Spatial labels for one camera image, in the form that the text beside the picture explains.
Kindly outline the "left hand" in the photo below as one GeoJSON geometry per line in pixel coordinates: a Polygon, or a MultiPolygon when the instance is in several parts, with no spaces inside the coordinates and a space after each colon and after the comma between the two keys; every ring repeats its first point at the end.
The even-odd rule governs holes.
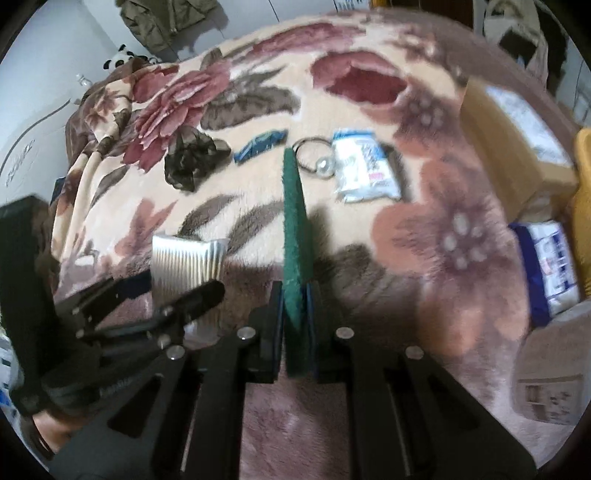
{"type": "Polygon", "coordinates": [[[57,411],[43,410],[23,417],[23,432],[35,439],[47,452],[57,453],[92,419],[91,416],[71,416],[57,411]]]}

